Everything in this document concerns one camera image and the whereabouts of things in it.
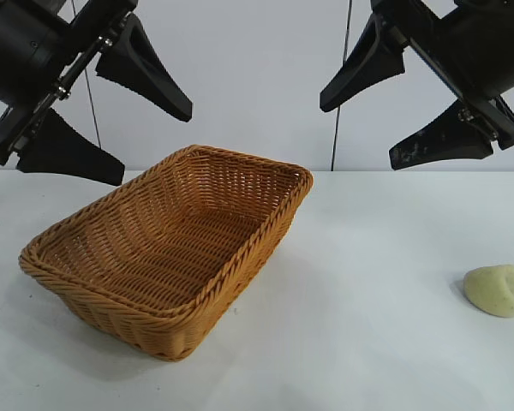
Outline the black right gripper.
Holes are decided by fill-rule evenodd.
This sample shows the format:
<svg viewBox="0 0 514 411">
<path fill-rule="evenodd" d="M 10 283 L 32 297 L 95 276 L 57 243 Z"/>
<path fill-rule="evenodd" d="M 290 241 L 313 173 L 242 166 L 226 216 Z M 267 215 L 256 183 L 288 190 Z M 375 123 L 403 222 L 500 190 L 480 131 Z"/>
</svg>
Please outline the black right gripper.
<svg viewBox="0 0 514 411">
<path fill-rule="evenodd" d="M 394 170 L 484 159 L 493 155 L 494 142 L 502 150 L 514 146 L 514 112 L 502 98 L 514 88 L 514 1 L 458 1 L 443 17 L 423 1 L 373 1 L 371 7 L 376 15 L 320 92 L 322 111 L 405 72 L 394 29 L 457 97 L 389 150 Z"/>
</svg>

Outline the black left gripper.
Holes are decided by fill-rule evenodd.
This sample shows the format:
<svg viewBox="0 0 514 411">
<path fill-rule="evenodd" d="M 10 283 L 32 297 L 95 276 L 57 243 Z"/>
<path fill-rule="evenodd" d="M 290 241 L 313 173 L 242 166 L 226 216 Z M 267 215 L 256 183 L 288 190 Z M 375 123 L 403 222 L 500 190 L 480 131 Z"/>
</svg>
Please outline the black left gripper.
<svg viewBox="0 0 514 411">
<path fill-rule="evenodd" d="M 135 1 L 89 1 L 72 21 L 65 21 L 52 1 L 0 1 L 0 101 L 7 106 L 0 117 L 0 165 L 27 136 L 32 139 L 19 153 L 19 171 L 122 184 L 124 164 L 51 109 L 69 96 L 103 51 L 96 66 L 99 77 L 141 95 L 179 121 L 192 119 L 192 101 L 161 63 L 140 19 L 130 14 L 136 6 Z"/>
</svg>

